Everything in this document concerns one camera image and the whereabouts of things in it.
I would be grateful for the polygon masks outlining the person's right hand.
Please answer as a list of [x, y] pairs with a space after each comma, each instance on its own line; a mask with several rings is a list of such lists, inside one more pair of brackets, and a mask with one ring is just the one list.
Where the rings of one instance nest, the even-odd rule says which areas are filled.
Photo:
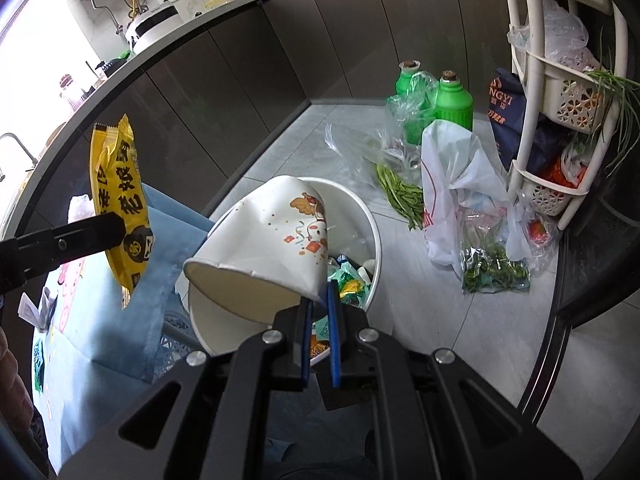
[[0, 330], [0, 404], [1, 414], [14, 434], [29, 434], [34, 406], [4, 330]]

